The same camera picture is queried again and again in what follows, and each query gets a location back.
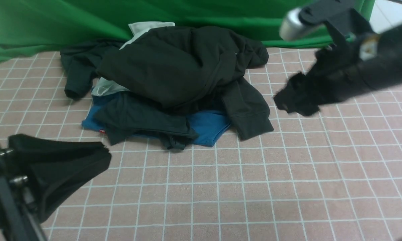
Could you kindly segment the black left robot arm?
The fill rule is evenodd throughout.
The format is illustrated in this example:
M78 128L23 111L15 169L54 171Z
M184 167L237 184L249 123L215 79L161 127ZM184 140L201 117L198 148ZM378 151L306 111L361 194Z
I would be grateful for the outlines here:
M26 134L0 146L0 231L7 241L46 241L41 224L79 188L109 168L102 142L64 142Z

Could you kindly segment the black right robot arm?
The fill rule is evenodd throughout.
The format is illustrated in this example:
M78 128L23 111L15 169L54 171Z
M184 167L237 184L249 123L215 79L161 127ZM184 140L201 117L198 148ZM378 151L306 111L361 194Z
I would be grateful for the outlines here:
M321 106L402 85L402 24L320 49L315 57L307 73L293 75L274 95L279 110L312 116Z

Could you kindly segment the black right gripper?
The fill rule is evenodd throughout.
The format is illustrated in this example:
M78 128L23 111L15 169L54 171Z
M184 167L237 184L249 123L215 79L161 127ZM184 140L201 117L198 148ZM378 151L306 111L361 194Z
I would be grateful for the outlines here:
M293 75L274 95L279 110L312 116L320 111L321 106L342 103L354 96L356 86L347 68L357 64L357 54L318 50L315 58L316 62L307 73Z

